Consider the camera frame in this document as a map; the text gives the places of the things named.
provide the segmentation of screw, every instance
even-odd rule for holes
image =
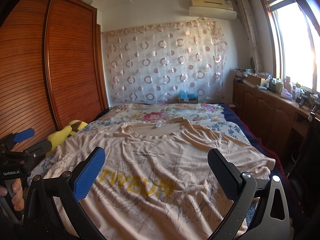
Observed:
[[[244,177],[246,179],[250,179],[251,175],[250,175],[250,173],[244,172],[244,173],[242,173],[242,177]]]
[[[33,177],[33,180],[34,180],[34,181],[38,181],[40,178],[41,178],[40,175],[36,175],[36,176]]]
[[[70,174],[71,174],[70,171],[64,171],[64,172],[62,173],[62,177],[67,178],[67,177],[70,176]]]
[[[272,179],[273,179],[275,182],[279,182],[279,181],[280,181],[280,178],[279,178],[277,175],[272,176]]]

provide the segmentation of wooden wardrobe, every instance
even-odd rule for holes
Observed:
[[[107,108],[97,9],[21,0],[0,28],[0,138],[33,128],[15,150]]]

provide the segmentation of hand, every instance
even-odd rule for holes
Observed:
[[[13,196],[11,202],[14,206],[15,211],[21,211],[24,208],[24,201],[22,199],[22,186],[21,186],[21,180],[16,179],[15,182],[12,183],[12,190],[15,193]],[[4,197],[8,193],[7,189],[5,187],[0,186],[0,196]]]

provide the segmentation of t-shirt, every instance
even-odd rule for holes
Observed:
[[[96,146],[106,160],[80,204],[107,239],[207,239],[233,204],[208,165],[212,148],[255,178],[266,179],[275,165],[250,145],[176,118],[160,127],[134,122],[76,134],[57,148],[45,178],[72,171]],[[244,221],[237,235],[246,229]]]

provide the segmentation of plush toy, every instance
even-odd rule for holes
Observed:
[[[79,120],[71,121],[65,128],[63,128],[61,131],[57,131],[53,134],[50,134],[48,136],[48,140],[52,144],[52,148],[50,152],[46,153],[46,157],[49,156],[55,148],[63,143],[66,139],[68,139],[70,136],[75,135],[76,132],[81,130],[83,127],[87,125],[86,122],[82,122]]]

